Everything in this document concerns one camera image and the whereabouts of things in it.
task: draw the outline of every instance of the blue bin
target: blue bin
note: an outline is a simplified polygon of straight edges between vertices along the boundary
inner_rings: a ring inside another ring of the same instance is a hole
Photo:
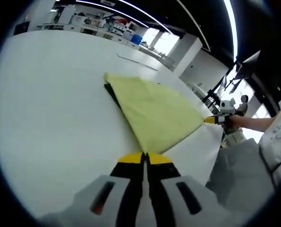
[[[134,35],[132,36],[131,42],[133,42],[133,43],[139,45],[139,44],[141,43],[141,40],[142,40],[142,37],[141,37],[140,35],[134,34]]]

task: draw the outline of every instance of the yellow cloth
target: yellow cloth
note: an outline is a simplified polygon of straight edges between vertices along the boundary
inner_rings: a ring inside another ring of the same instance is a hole
[[[163,153],[203,124],[203,117],[190,101],[169,87],[109,73],[105,80],[145,153]]]

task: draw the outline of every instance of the window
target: window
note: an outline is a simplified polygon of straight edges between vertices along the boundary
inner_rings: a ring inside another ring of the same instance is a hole
[[[165,55],[168,55],[178,40],[179,36],[164,32],[161,38],[155,44],[154,48],[158,52],[162,52]]]
[[[227,75],[227,84],[237,75],[236,66],[234,66],[233,70]],[[225,91],[221,93],[221,100],[230,100],[234,98],[235,105],[234,107],[237,109],[241,104],[241,96],[247,95],[249,100],[254,96],[254,90],[252,87],[243,79],[239,83],[238,87],[234,91],[234,93],[230,94],[230,91],[234,88],[234,84],[230,84]]]
[[[243,134],[247,140],[253,138],[256,143],[259,143],[260,138],[263,136],[263,132],[254,131],[252,129],[243,128]]]
[[[226,78],[223,79],[222,84],[216,88],[215,92],[220,97],[221,100],[230,100],[232,95],[230,95],[230,91],[233,88],[233,84],[230,84],[227,89],[225,90],[225,87],[230,83],[230,81],[237,75],[236,72],[237,66],[235,65],[231,72],[226,76]]]
[[[145,35],[142,38],[142,42],[146,41],[147,45],[150,46],[153,39],[156,37],[156,35],[158,34],[159,30],[155,29],[155,28],[149,28]]]
[[[253,116],[253,118],[270,118],[270,117],[271,117],[271,116],[270,116],[270,114],[269,114],[267,108],[265,108],[265,105],[264,105],[264,104],[262,104],[262,105],[258,108],[257,112],[256,112],[256,113],[254,114],[254,116]]]

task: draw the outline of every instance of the white tabletop surface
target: white tabletop surface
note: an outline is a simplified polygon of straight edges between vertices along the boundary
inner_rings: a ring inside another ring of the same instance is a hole
[[[110,174],[119,157],[141,150],[104,89],[105,72],[159,82],[180,91],[204,117],[211,114],[175,74],[130,47],[66,31],[9,38],[0,53],[0,165],[36,217],[62,210],[76,192]],[[205,124],[165,155],[181,174],[205,184],[221,134],[221,127]]]
[[[140,51],[144,52],[144,53],[150,53],[150,54],[153,54],[154,56],[156,56],[157,58],[160,58],[161,56],[154,52],[153,50],[150,50],[148,47],[145,47],[145,46],[142,46],[140,45]]]

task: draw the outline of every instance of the black ceiling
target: black ceiling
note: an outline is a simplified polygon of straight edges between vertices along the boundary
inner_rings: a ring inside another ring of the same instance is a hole
[[[85,0],[100,3],[100,0]],[[138,10],[117,0],[114,9],[122,11],[150,27],[158,25]],[[146,11],[164,25],[171,25],[183,29],[199,37],[203,46],[207,48],[203,36],[194,22],[177,2],[177,0],[127,0],[129,3]],[[231,26],[224,0],[181,0],[200,26],[209,47],[210,54],[228,67],[233,63],[233,41]],[[275,99],[281,98],[281,0],[230,0],[235,15],[239,62],[243,62],[252,54],[262,50],[261,67],[258,77],[262,79]],[[57,4],[82,4],[75,0],[61,0]]]

